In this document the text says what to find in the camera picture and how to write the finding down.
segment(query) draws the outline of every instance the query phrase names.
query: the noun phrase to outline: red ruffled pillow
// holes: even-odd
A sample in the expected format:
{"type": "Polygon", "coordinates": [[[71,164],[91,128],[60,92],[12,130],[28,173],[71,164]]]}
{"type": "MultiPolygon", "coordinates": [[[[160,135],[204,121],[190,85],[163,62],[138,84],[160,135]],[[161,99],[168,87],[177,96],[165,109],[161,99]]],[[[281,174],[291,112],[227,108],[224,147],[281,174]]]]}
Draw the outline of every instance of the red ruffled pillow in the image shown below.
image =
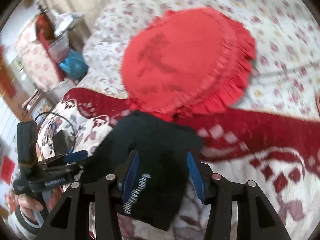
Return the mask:
{"type": "Polygon", "coordinates": [[[255,41],[241,23],[212,8],[168,11],[124,54],[130,108],[167,121],[223,112],[243,95],[254,58],[255,41]]]}

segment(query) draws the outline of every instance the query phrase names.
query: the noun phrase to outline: hand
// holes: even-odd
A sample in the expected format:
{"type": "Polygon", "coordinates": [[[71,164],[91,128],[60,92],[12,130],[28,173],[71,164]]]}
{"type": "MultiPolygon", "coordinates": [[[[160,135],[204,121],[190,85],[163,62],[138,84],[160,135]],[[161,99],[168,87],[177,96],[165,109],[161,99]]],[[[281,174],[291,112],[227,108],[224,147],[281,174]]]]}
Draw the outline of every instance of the hand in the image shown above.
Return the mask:
{"type": "MultiPolygon", "coordinates": [[[[47,203],[48,209],[52,210],[54,206],[58,203],[61,198],[61,191],[59,189],[53,189],[51,194],[51,199],[47,203]]],[[[18,198],[18,203],[20,205],[20,210],[25,214],[25,216],[33,223],[37,223],[33,211],[42,211],[43,206],[39,201],[31,198],[25,194],[20,195],[18,198]]]]}

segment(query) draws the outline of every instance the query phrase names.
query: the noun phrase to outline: black cloth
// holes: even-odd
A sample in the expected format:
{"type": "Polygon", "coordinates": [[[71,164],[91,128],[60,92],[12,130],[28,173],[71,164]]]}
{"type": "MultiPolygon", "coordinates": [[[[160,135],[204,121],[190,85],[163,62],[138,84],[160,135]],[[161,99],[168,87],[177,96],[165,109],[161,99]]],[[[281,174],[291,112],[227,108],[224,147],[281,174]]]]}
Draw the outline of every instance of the black cloth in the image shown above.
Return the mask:
{"type": "Polygon", "coordinates": [[[168,230],[186,190],[187,152],[199,151],[202,145],[202,139],[191,128],[135,111],[122,118],[98,146],[93,163],[84,170],[80,181],[95,182],[114,172],[118,164],[127,160],[131,150],[137,150],[140,165],[134,188],[143,174],[151,178],[128,216],[168,230]]]}

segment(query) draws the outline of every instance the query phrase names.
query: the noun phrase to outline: black cable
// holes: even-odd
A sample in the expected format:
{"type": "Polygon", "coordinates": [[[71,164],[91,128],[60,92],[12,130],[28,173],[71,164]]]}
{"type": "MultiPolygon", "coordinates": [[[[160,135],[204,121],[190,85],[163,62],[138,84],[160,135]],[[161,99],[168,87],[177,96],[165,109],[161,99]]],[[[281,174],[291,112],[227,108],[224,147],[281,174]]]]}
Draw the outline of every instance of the black cable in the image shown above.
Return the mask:
{"type": "Polygon", "coordinates": [[[73,127],[72,123],[71,123],[67,118],[63,117],[62,115],[56,114],[56,113],[52,113],[52,112],[43,112],[43,113],[41,113],[41,114],[38,114],[37,117],[35,118],[35,121],[36,121],[41,115],[44,115],[44,114],[53,114],[53,115],[59,116],[59,117],[63,118],[64,120],[66,120],[66,121],[70,124],[70,126],[71,126],[71,128],[72,128],[72,130],[73,130],[73,137],[75,138],[74,141],[73,141],[73,147],[72,147],[72,151],[71,151],[71,153],[73,153],[73,151],[75,150],[75,147],[76,147],[76,130],[75,130],[75,128],[73,127]]]}

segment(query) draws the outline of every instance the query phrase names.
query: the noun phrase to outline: blue bag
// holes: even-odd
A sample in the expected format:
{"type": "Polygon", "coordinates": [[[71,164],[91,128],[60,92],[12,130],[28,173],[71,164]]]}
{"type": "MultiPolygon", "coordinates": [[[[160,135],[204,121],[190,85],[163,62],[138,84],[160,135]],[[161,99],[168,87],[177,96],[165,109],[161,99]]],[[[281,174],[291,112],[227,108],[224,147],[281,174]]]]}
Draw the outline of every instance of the blue bag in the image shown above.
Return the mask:
{"type": "Polygon", "coordinates": [[[80,81],[88,72],[88,66],[85,64],[82,55],[73,49],[70,49],[68,57],[59,67],[74,81],[80,81]]]}

